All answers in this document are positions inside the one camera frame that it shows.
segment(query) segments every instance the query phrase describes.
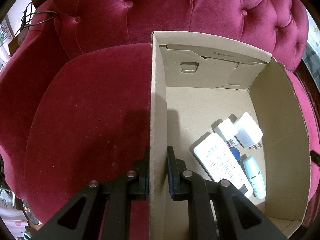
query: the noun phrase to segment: remote control button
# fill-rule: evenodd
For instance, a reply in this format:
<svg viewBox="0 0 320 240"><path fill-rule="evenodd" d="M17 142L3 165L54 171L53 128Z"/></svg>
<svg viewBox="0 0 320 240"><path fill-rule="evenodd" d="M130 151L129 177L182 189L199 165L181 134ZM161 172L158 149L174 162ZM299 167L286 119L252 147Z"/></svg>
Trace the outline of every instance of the remote control button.
<svg viewBox="0 0 320 240"><path fill-rule="evenodd" d="M226 176L227 176L227 177L229 177L231 174L232 174L232 171L231 171L231 170L227 170L227 171L226 171Z"/></svg>
<svg viewBox="0 0 320 240"><path fill-rule="evenodd" d="M229 167L228 167L228 165L226 165L226 166L224 166L224 168L222 169L222 171L221 171L221 172L226 173L228 169L229 169Z"/></svg>

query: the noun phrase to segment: white power adapter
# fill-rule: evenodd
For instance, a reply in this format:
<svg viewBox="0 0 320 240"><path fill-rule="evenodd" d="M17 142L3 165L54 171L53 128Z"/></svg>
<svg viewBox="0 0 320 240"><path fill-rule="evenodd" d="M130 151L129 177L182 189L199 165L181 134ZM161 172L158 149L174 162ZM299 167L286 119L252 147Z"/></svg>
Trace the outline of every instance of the white power adapter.
<svg viewBox="0 0 320 240"><path fill-rule="evenodd" d="M216 128L213 129L227 144L229 147L238 145L236 138L234 137L238 131L229 118L221 122Z"/></svg>
<svg viewBox="0 0 320 240"><path fill-rule="evenodd" d="M260 140L263 133L248 112L235 121L234 126L238 132L236 138L244 148L253 147L255 150L261 148Z"/></svg>

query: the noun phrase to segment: red velvet chair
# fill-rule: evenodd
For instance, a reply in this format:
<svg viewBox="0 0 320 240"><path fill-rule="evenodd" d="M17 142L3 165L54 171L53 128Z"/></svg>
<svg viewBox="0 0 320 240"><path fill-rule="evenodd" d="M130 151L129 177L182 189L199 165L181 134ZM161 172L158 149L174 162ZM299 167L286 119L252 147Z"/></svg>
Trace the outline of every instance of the red velvet chair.
<svg viewBox="0 0 320 240"><path fill-rule="evenodd" d="M52 0L39 11L52 10ZM38 14L34 22L51 17ZM25 151L40 100L57 72L68 62L52 21L31 26L28 35L0 74L0 153L5 179L20 199L27 199Z"/></svg>

